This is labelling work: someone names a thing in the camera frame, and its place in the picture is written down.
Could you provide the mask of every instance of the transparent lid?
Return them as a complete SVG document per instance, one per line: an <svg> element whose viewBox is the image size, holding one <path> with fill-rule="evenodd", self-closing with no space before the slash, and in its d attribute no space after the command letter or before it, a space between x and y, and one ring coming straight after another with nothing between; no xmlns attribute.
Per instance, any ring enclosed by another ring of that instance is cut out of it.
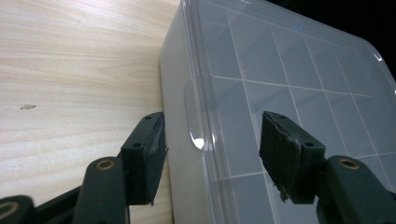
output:
<svg viewBox="0 0 396 224"><path fill-rule="evenodd" d="M182 4L186 96L198 108L191 137L206 150L215 222L318 223L316 204L283 203L262 166L264 110L301 125L326 158L363 161L396 190L396 83L371 44L268 2Z"/></svg>

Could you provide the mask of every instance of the clear plastic container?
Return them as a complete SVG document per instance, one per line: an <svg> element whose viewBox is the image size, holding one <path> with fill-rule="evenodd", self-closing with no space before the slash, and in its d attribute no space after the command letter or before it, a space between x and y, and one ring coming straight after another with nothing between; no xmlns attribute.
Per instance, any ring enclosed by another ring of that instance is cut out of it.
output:
<svg viewBox="0 0 396 224"><path fill-rule="evenodd" d="M396 190L396 83L359 37L268 2L183 0L161 73L176 223L318 223L262 166L264 110Z"/></svg>

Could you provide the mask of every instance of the light wood surface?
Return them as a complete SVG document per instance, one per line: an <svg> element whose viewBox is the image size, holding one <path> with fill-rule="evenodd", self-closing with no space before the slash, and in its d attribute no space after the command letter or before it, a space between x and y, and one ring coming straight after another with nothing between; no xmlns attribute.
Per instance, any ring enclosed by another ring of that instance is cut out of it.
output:
<svg viewBox="0 0 396 224"><path fill-rule="evenodd" d="M160 51L179 0L0 1L0 198L40 205L162 111ZM168 165L133 223L173 223Z"/></svg>

